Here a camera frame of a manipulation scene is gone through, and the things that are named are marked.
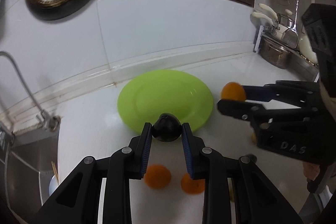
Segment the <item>small orange kumquat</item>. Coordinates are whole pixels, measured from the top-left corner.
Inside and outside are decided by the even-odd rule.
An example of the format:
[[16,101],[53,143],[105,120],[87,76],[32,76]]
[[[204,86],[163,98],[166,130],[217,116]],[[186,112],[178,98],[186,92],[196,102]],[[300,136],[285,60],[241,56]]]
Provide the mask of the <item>small orange kumquat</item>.
[[223,100],[233,100],[244,102],[247,97],[244,88],[236,82],[227,83],[221,91],[220,98]]

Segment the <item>large orange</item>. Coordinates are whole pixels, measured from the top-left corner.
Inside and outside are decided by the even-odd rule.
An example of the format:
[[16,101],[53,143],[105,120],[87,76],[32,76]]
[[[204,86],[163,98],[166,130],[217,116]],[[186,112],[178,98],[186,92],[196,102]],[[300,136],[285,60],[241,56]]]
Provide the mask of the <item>large orange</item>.
[[188,173],[181,178],[181,189],[190,195],[201,194],[205,191],[205,180],[193,180]]
[[151,165],[147,167],[144,182],[151,189],[163,189],[171,182],[171,173],[163,165]]

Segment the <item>dark plum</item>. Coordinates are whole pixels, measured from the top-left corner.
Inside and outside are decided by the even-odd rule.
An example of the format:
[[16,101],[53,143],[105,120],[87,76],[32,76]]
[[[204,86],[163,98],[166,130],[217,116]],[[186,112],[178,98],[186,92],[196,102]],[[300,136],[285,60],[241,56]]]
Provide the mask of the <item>dark plum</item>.
[[257,156],[253,154],[248,154],[247,157],[254,163],[257,163]]
[[152,135],[161,142],[172,142],[182,135],[182,125],[172,114],[163,113],[153,125]]

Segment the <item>brown longan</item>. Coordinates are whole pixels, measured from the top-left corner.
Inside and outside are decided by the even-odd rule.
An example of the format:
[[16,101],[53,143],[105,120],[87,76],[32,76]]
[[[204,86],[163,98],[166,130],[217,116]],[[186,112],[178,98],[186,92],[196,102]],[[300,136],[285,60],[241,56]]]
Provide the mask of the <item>brown longan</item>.
[[251,134],[251,140],[252,140],[252,143],[257,144],[257,137],[255,133]]

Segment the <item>white bowl in sink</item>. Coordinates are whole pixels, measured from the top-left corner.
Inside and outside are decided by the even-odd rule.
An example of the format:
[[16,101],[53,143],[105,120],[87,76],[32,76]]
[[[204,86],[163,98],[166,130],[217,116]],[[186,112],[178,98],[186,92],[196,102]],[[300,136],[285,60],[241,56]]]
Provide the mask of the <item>white bowl in sink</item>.
[[57,189],[58,186],[59,186],[59,180],[56,177],[56,175],[53,175],[49,183],[49,196],[53,194],[53,192]]

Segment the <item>dish rack shelf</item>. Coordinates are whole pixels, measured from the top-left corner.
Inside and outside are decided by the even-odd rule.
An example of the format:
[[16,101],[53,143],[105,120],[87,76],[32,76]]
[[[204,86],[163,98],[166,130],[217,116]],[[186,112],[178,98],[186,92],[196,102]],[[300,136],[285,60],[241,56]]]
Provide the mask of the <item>dish rack shelf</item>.
[[253,51],[277,68],[287,69],[300,79],[317,82],[319,80],[318,66],[311,63],[299,51],[275,39],[268,31],[270,31],[268,26],[260,25]]

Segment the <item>white ceramic pot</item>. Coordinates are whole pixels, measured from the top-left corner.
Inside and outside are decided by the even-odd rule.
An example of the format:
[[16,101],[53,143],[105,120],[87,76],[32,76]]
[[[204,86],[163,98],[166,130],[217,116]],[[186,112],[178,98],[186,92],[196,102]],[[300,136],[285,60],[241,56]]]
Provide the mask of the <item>white ceramic pot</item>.
[[303,34],[299,39],[299,51],[306,57],[310,62],[315,65],[318,64],[317,55],[313,52],[309,38],[307,34]]

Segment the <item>stainless steel pot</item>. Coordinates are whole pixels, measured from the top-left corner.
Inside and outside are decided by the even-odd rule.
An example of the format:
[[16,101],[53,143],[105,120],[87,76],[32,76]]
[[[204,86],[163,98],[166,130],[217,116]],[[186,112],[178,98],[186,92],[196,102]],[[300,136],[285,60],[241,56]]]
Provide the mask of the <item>stainless steel pot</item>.
[[292,53],[270,39],[262,38],[259,53],[268,63],[280,69],[287,69]]

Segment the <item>metal spatula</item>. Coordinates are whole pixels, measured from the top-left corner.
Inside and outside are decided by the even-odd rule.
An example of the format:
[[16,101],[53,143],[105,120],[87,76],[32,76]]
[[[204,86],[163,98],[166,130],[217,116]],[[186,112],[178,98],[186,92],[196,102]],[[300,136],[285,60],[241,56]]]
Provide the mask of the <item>metal spatula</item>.
[[293,25],[288,28],[282,34],[282,41],[288,46],[293,49],[297,48],[298,46],[298,32],[297,32],[297,17],[298,17],[298,6],[299,0],[295,0],[295,12],[294,12],[294,23]]

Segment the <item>stainless steel sink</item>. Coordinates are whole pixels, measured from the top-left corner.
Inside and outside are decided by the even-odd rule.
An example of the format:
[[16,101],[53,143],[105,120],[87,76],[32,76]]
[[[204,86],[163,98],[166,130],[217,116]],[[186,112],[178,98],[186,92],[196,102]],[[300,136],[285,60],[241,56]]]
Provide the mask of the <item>stainless steel sink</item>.
[[25,222],[30,222],[49,198],[58,163],[59,132],[42,128],[15,138],[1,150],[1,199]]

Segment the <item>green plate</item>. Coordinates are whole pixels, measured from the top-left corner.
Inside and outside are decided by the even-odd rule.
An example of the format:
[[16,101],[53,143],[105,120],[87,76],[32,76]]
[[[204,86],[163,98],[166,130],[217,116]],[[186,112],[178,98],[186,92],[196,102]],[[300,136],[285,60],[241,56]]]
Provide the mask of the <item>green plate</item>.
[[156,70],[130,80],[121,90],[117,111],[121,120],[136,133],[146,122],[154,124],[168,113],[197,131],[208,121],[214,107],[208,86],[181,71]]

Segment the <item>thin gooseneck faucet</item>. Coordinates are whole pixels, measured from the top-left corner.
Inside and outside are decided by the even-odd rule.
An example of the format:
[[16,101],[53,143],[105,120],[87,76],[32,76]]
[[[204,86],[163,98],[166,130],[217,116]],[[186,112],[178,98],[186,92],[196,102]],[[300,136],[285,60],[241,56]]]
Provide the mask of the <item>thin gooseneck faucet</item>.
[[5,57],[9,60],[9,62],[11,63],[11,65],[13,66],[21,84],[23,85],[26,93],[29,95],[30,99],[33,101],[34,105],[38,108],[38,110],[40,111],[40,115],[37,116],[37,119],[41,122],[41,124],[43,125],[43,128],[46,130],[49,130],[51,132],[56,131],[56,129],[59,127],[60,125],[60,119],[57,116],[51,116],[49,114],[49,112],[47,110],[45,110],[44,108],[42,108],[42,106],[40,105],[40,103],[37,101],[37,99],[35,98],[35,96],[33,95],[33,93],[31,92],[29,86],[27,85],[25,79],[22,76],[22,73],[15,61],[15,59],[11,56],[11,54],[9,54],[6,51],[1,51],[1,57]]

